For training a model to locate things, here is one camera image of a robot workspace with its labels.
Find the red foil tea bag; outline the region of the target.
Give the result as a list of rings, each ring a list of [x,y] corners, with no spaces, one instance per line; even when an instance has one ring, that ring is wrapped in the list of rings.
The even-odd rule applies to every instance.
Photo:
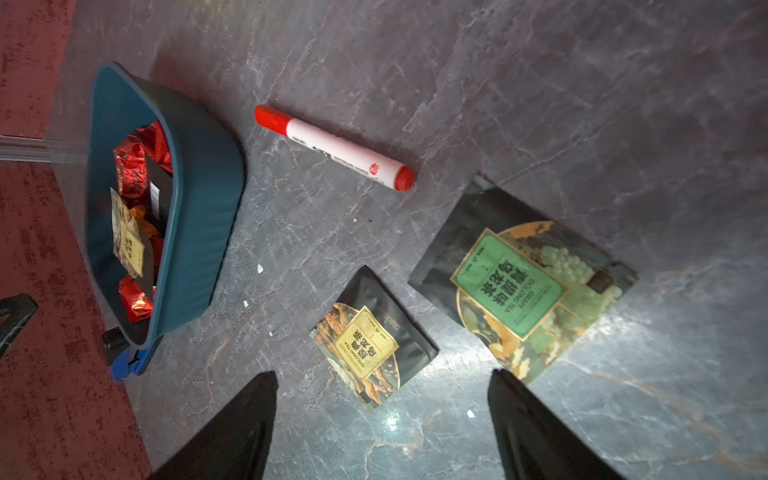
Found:
[[[155,161],[166,173],[173,174],[172,158],[159,121],[134,130],[115,149],[118,193],[128,208],[149,201],[147,161]]]
[[[153,303],[132,277],[126,275],[120,281],[118,291],[131,324],[151,318]]]

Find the teal plastic storage box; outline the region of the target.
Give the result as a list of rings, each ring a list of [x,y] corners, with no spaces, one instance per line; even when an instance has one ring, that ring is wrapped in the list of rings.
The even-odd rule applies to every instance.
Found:
[[[173,164],[171,209],[153,315],[132,323],[118,293],[126,271],[112,252],[113,150],[153,122],[162,126]],[[99,67],[91,88],[85,245],[95,285],[132,347],[150,348],[208,308],[244,183],[235,139],[199,103],[116,62]]]

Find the black yellow tea pouch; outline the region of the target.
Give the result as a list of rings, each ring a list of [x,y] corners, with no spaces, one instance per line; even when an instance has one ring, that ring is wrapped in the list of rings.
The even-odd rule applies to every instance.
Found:
[[[381,406],[438,355],[367,266],[357,270],[309,336],[368,410]]]
[[[110,189],[113,254],[140,289],[154,300],[154,251],[147,228],[127,207],[119,193]]]

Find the black green tea pouch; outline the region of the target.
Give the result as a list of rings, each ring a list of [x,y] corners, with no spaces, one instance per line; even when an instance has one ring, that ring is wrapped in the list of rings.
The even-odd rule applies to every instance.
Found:
[[[592,242],[477,175],[408,283],[529,384],[637,280]]]

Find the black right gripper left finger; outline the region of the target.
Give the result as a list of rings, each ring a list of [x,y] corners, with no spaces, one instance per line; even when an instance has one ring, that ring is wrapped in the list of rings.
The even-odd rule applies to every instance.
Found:
[[[153,479],[261,479],[277,407],[273,371],[253,378]]]

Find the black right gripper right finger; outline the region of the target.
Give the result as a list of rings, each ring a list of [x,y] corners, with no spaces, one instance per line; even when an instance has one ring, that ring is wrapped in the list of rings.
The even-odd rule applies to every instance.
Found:
[[[488,402],[506,478],[621,477],[509,371],[493,371]]]

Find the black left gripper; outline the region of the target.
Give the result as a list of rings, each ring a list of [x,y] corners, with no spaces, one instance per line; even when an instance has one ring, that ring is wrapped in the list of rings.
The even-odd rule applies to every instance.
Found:
[[[37,309],[37,303],[28,294],[18,294],[0,301],[0,357],[9,350]]]

